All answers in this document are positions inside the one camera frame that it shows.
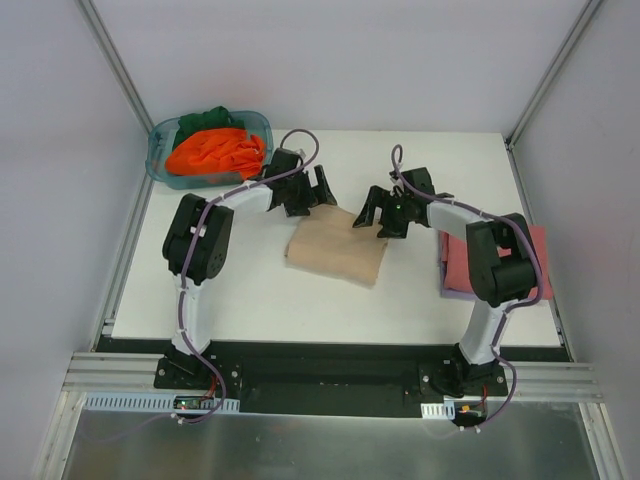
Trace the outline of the beige t shirt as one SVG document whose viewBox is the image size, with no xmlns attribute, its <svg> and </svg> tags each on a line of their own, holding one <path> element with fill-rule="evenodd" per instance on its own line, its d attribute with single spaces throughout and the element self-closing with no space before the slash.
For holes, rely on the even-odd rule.
<svg viewBox="0 0 640 480">
<path fill-rule="evenodd" d="M 289 266 L 373 287 L 388 240 L 374 227 L 354 228 L 356 216 L 319 205 L 300 220 L 285 250 Z"/>
</svg>

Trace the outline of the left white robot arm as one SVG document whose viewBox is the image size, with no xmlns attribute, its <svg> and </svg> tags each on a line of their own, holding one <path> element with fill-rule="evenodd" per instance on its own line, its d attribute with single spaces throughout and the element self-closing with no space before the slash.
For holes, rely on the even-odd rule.
<svg viewBox="0 0 640 480">
<path fill-rule="evenodd" d="M 158 389 L 205 389 L 221 380 L 211 363 L 206 295 L 227 260 L 233 223 L 278 207 L 304 217 L 319 205 L 337 204 L 324 168 L 308 170 L 301 151 L 278 148 L 261 173 L 208 200 L 182 197 L 162 246 L 177 292 L 177 320 L 170 347 L 157 364 Z"/>
</svg>

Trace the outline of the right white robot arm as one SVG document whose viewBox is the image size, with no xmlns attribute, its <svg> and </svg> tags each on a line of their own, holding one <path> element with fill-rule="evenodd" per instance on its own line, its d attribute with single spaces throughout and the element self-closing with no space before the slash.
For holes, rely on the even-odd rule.
<svg viewBox="0 0 640 480">
<path fill-rule="evenodd" d="M 436 193 L 424 167 L 390 176 L 394 187 L 372 186 L 353 226 L 378 223 L 379 238 L 404 239 L 415 223 L 466 244 L 475 304 L 462 339 L 433 373 L 430 385 L 454 398 L 473 394 L 500 373 L 500 343 L 509 314 L 530 305 L 531 291 L 544 284 L 527 222 L 517 213 L 493 216 Z"/>
</svg>

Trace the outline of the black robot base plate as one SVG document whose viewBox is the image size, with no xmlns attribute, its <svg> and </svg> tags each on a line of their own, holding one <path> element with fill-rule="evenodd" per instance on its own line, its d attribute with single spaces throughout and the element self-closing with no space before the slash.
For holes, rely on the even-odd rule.
<svg viewBox="0 0 640 480">
<path fill-rule="evenodd" d="M 453 346 L 214 341 L 199 356 L 168 340 L 103 338 L 100 353 L 155 353 L 153 386 L 177 390 L 190 417 L 236 407 L 242 413 L 417 418 L 428 404 L 508 393 L 497 361 L 466 367 Z"/>
</svg>

